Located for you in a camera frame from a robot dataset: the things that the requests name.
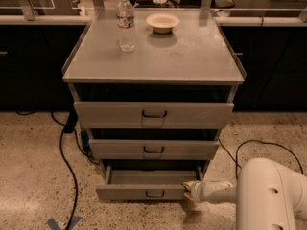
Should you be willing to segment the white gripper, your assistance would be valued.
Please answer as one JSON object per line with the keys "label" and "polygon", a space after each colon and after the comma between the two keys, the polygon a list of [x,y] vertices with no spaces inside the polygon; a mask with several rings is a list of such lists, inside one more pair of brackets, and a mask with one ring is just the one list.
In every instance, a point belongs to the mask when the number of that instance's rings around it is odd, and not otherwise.
{"label": "white gripper", "polygon": [[184,196],[191,201],[211,204],[234,202],[234,186],[228,181],[186,181],[183,186],[191,189],[191,193],[184,192]]}

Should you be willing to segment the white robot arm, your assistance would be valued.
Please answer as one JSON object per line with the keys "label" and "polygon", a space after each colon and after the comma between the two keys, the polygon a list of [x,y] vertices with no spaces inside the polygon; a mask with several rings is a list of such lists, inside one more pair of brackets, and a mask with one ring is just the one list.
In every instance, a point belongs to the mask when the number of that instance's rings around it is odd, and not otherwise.
{"label": "white robot arm", "polygon": [[296,230],[307,220],[307,176],[266,158],[248,160],[236,184],[229,181],[187,181],[190,200],[236,205],[237,230]]}

